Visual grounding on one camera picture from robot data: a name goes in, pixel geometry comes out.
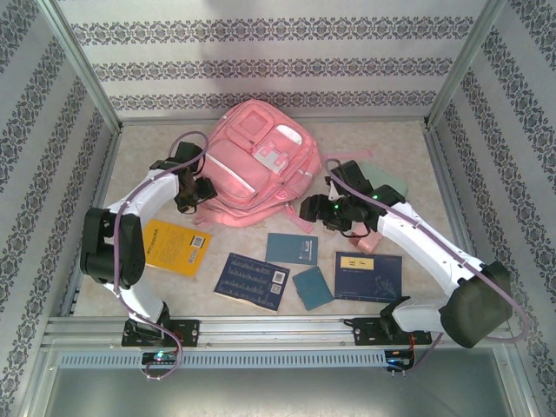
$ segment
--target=barcode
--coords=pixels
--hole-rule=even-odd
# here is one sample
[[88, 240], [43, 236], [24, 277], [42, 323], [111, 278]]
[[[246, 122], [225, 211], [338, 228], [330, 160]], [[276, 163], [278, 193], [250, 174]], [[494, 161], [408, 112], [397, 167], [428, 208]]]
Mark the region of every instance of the barcode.
[[194, 248], [202, 248], [202, 244], [205, 242], [204, 237], [194, 236], [193, 241], [191, 242], [191, 246]]
[[286, 278], [286, 274], [284, 274], [283, 272], [275, 271], [275, 276], [272, 277], [272, 282], [281, 285], [284, 283], [284, 278]]
[[281, 291], [281, 285], [278, 284], [272, 284], [272, 287], [270, 288], [270, 292], [273, 294], [279, 294]]

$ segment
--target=book cover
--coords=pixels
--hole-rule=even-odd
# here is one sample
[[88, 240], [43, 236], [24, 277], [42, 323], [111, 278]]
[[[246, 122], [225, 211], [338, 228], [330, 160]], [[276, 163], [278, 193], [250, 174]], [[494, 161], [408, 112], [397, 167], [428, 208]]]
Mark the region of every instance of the book cover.
[[215, 293], [278, 311], [289, 269], [238, 254], [229, 254]]
[[268, 234], [267, 262], [316, 265], [318, 254], [319, 238], [316, 236]]
[[142, 232], [147, 265], [195, 276], [211, 235], [153, 219]]
[[303, 301], [307, 311], [331, 302], [334, 299], [319, 267], [312, 267], [307, 271], [299, 273], [292, 279], [294, 280], [297, 294]]
[[401, 297], [401, 256], [336, 252], [334, 298], [392, 302]]

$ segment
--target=yellow book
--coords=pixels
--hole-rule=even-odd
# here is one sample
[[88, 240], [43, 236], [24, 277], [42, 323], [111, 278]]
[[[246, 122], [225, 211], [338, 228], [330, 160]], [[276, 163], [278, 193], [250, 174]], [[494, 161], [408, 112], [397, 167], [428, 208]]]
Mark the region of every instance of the yellow book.
[[211, 235], [153, 219], [142, 232], [147, 264], [195, 276]]

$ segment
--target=damask wall pattern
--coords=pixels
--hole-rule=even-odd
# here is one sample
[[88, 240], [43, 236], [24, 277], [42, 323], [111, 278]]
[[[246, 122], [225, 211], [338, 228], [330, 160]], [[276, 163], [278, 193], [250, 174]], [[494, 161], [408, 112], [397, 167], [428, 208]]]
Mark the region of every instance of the damask wall pattern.
[[508, 267], [531, 320], [519, 350], [540, 415], [556, 414], [553, 22], [550, 2], [509, 2], [436, 126], [475, 250]]
[[292, 116], [425, 116], [484, 5], [58, 2], [123, 120], [218, 117], [250, 97]]
[[0, 0], [0, 415], [18, 415], [113, 133], [32, 0]]

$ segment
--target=blue booklet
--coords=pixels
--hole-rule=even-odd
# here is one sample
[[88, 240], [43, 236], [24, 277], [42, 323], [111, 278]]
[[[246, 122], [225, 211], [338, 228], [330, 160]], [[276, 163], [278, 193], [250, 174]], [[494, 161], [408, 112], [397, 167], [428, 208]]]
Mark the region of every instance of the blue booklet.
[[316, 265], [318, 254], [319, 238], [316, 236], [268, 234], [267, 262]]
[[289, 269], [229, 254], [215, 293], [278, 311]]
[[307, 271], [299, 273], [292, 279], [294, 280], [297, 294], [307, 310], [317, 308], [334, 299], [319, 267], [312, 267]]
[[401, 297], [401, 256], [336, 252], [334, 298], [392, 302]]

